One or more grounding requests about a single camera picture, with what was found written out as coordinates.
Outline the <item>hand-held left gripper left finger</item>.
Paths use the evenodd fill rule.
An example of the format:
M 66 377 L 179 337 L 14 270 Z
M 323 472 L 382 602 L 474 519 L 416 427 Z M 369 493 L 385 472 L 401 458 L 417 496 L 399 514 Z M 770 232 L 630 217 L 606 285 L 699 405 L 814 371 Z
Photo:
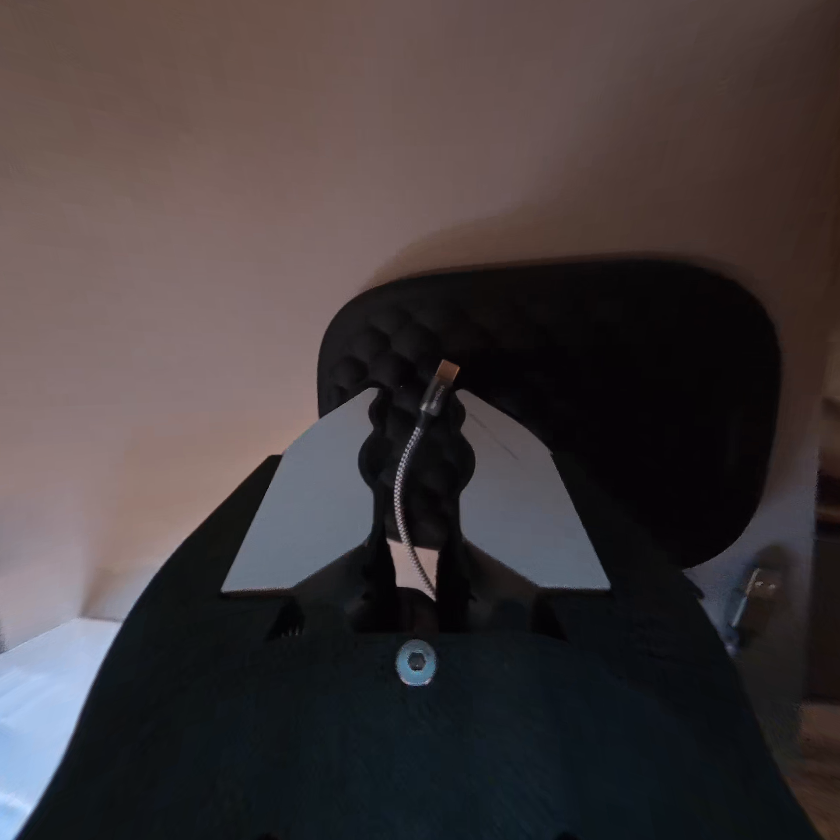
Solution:
M 321 417 L 280 457 L 227 573 L 222 595 L 289 591 L 357 549 L 374 521 L 360 455 L 373 433 L 367 388 Z

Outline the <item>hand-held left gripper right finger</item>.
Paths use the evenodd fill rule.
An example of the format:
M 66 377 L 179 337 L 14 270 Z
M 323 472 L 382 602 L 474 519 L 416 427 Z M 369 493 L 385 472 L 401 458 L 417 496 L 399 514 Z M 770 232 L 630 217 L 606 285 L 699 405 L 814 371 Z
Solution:
M 459 497 L 464 538 L 548 590 L 608 592 L 611 584 L 548 447 L 519 422 L 460 390 L 461 433 L 475 467 Z

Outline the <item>black quilted pad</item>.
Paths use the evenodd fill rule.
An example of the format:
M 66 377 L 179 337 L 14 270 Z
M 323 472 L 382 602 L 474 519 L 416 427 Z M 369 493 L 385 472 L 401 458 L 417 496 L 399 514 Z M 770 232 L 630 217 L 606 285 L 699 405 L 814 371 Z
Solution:
M 381 391 L 363 459 L 393 488 L 423 391 L 455 386 L 584 472 L 684 569 L 730 547 L 756 512 L 781 395 L 768 312 L 737 282 L 671 259 L 447 269 L 353 298 L 323 335 L 322 417 Z

